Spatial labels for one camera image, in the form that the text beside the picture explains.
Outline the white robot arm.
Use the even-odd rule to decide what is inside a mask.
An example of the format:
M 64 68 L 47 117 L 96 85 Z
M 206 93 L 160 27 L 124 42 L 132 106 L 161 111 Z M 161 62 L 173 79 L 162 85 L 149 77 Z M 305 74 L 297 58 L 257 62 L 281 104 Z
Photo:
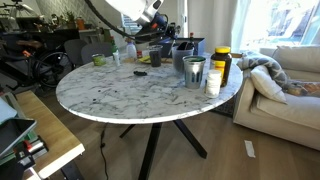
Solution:
M 135 35 L 119 30 L 99 13 L 91 0 L 84 1 L 104 24 L 137 43 L 157 42 L 163 38 L 176 39 L 180 31 L 180 27 L 175 23 L 169 23 L 166 14 L 158 12 L 164 0 L 105 0 L 115 10 L 141 26 Z

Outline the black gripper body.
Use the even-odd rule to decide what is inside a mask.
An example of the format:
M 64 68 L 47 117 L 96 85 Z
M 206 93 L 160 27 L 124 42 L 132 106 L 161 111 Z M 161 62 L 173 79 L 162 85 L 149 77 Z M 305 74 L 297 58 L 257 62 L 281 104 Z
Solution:
M 135 35 L 138 43 L 155 42 L 163 38 L 177 38 L 177 26 L 175 22 L 169 22 L 166 14 L 156 13 L 150 24 L 143 26 Z

